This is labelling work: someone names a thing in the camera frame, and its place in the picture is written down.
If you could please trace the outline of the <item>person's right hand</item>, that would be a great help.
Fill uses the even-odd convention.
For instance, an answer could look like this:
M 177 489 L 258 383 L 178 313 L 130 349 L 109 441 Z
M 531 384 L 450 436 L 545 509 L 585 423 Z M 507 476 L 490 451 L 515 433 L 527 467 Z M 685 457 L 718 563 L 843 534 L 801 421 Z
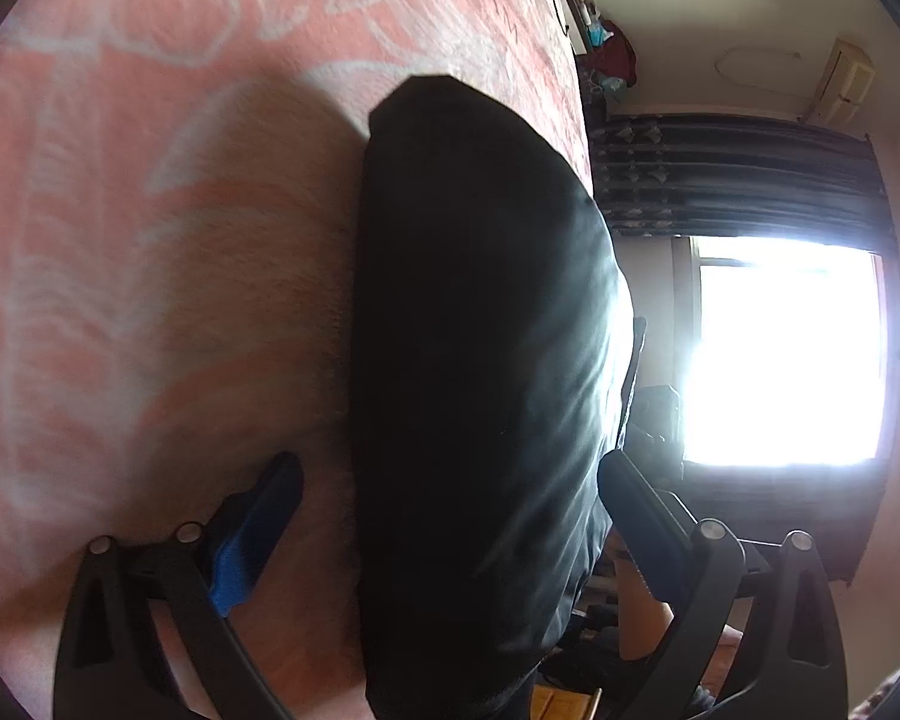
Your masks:
M 632 561 L 621 533 L 611 528 L 606 551 L 613 561 L 617 587 L 617 628 L 622 660 L 649 658 L 673 622 L 673 611 L 650 593 L 644 577 Z

